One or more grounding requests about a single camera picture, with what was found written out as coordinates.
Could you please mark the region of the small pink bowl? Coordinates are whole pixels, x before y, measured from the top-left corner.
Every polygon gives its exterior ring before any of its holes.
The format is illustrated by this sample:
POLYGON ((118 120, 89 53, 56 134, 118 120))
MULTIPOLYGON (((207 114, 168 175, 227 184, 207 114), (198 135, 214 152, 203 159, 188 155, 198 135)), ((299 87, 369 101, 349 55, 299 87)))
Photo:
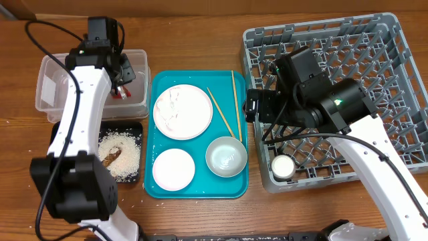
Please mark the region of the small pink bowl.
POLYGON ((182 149, 163 151, 154 161, 152 176, 166 191, 180 191, 192 182, 195 175, 193 158, 182 149))

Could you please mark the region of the white napkin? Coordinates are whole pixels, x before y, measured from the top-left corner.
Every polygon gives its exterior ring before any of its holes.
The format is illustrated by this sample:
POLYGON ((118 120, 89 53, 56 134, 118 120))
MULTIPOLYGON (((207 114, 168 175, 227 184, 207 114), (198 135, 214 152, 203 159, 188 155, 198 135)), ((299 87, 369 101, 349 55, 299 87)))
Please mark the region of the white napkin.
POLYGON ((178 115, 181 110, 181 88, 172 87, 159 96, 156 107, 168 129, 173 130, 178 125, 178 115))

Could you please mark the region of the red snack wrapper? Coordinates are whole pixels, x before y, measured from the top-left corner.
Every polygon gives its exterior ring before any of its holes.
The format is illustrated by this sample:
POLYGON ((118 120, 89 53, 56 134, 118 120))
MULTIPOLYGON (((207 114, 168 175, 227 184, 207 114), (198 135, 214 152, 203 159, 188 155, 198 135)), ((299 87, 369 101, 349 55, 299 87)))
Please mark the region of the red snack wrapper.
POLYGON ((125 86, 119 86, 112 91, 112 97, 115 99, 127 99, 131 97, 131 93, 125 86))

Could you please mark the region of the white cup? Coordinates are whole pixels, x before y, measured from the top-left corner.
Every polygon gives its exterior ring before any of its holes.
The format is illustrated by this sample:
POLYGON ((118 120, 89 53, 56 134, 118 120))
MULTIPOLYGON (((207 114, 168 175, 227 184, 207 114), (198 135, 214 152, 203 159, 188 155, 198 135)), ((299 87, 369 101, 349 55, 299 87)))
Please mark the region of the white cup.
POLYGON ((278 155, 271 163, 274 177, 279 180, 290 180, 296 172, 296 164, 288 155, 278 155))

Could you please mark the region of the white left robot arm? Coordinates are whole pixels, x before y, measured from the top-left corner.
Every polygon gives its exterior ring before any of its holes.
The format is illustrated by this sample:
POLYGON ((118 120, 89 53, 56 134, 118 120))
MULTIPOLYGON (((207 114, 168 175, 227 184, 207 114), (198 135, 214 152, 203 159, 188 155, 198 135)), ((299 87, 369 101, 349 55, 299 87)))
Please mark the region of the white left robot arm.
POLYGON ((41 196, 35 218, 39 240, 41 217, 63 219, 78 228, 59 236, 63 240, 89 229, 101 240, 146 240, 142 228, 118 206, 118 187, 98 156, 102 112, 111 93, 135 79, 123 53, 123 25, 111 17, 89 17, 88 32, 61 62, 30 33, 28 38, 68 74, 66 103, 58 131, 45 157, 34 157, 31 178, 41 196))

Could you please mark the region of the grey bowl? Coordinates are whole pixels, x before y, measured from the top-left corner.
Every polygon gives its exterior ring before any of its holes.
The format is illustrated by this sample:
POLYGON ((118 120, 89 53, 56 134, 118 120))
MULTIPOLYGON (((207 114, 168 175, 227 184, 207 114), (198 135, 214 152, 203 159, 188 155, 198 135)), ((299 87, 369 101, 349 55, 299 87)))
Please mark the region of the grey bowl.
POLYGON ((207 147, 205 160, 212 173, 219 177, 235 177, 247 165, 247 149, 233 137, 219 137, 207 147))

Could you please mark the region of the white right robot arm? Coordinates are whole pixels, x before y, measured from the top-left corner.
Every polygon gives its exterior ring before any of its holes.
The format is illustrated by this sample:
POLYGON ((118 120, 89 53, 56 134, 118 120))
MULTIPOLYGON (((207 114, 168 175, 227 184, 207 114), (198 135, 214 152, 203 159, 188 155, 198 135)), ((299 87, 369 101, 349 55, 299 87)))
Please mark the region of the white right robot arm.
POLYGON ((377 107, 357 80, 333 84, 308 46, 273 62, 275 90, 249 89, 249 123, 316 129, 311 134, 261 138, 265 144, 322 137, 349 162, 377 205, 384 240, 427 239, 427 195, 393 147, 377 107))

